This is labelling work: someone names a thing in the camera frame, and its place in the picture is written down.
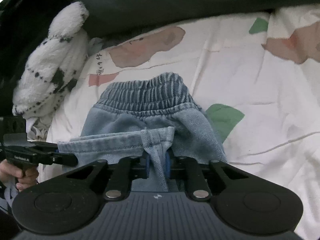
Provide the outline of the person's left hand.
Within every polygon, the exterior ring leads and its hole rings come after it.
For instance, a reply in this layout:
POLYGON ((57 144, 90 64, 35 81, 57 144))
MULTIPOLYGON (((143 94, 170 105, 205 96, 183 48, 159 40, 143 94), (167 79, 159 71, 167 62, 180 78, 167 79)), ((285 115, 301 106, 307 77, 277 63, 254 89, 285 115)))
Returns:
POLYGON ((1 183, 7 185, 11 179, 17 179, 16 188, 23 191, 37 184, 39 172, 33 166, 23 171, 22 169, 10 164, 6 159, 1 162, 1 183))

